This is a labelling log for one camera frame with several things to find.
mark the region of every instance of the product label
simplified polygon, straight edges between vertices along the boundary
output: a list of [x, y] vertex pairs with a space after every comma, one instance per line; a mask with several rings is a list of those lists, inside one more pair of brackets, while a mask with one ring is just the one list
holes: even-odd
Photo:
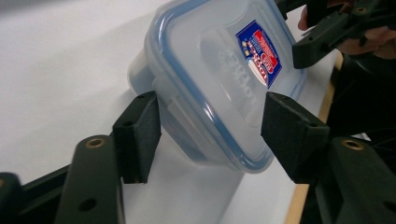
[[236, 37], [251, 71], [264, 86], [270, 88], [282, 65], [268, 35], [253, 21]]

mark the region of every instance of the finger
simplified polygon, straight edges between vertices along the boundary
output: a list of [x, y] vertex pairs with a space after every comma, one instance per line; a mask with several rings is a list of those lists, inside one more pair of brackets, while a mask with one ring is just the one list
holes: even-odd
[[389, 40], [396, 38], [396, 31], [390, 30], [388, 26], [383, 26], [368, 30], [364, 35], [371, 41], [385, 44]]
[[383, 59], [396, 59], [396, 39], [388, 41], [386, 44], [379, 46], [374, 55]]
[[301, 18], [297, 24], [297, 27], [302, 31], [307, 30], [308, 29], [307, 20], [308, 20], [308, 11], [307, 11], [307, 8], [304, 7], [304, 9], [301, 13]]
[[341, 7], [340, 12], [349, 13], [352, 11], [353, 5], [345, 4]]
[[345, 7], [353, 7], [354, 0], [329, 0], [327, 7], [336, 7], [343, 4]]
[[348, 39], [337, 48], [341, 52], [349, 55], [358, 55], [379, 50], [379, 45], [375, 42], [368, 40], [367, 43], [362, 47], [360, 47], [359, 42], [359, 39]]

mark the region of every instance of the plastic food container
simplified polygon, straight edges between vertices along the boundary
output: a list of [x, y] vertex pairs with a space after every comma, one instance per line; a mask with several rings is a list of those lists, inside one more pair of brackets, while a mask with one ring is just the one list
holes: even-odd
[[293, 43], [273, 0], [159, 8], [141, 62], [163, 127], [195, 162], [263, 171], [274, 157], [261, 137], [265, 93], [295, 99], [304, 84], [305, 70], [292, 66]]

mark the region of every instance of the white surface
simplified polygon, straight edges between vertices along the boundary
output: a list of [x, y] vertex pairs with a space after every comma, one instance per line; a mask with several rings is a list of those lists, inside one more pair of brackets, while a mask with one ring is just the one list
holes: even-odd
[[[25, 184], [68, 164], [83, 138], [111, 132], [135, 97], [128, 66], [165, 2], [0, 3], [1, 172]], [[328, 57], [310, 69], [301, 103], [314, 114], [332, 65]], [[164, 134], [148, 184], [124, 186], [125, 216], [127, 223], [282, 223], [293, 189], [277, 161], [259, 175], [197, 166]]]

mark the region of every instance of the container lid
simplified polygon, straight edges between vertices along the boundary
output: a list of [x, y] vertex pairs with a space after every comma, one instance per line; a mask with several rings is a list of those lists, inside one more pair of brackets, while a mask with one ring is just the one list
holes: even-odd
[[225, 143], [218, 142], [231, 163], [258, 173], [273, 158], [261, 137], [265, 93], [296, 98], [304, 83], [305, 71], [292, 66], [293, 43], [274, 1], [194, 0], [158, 11], [145, 50], [156, 72], [203, 111], [203, 132]]

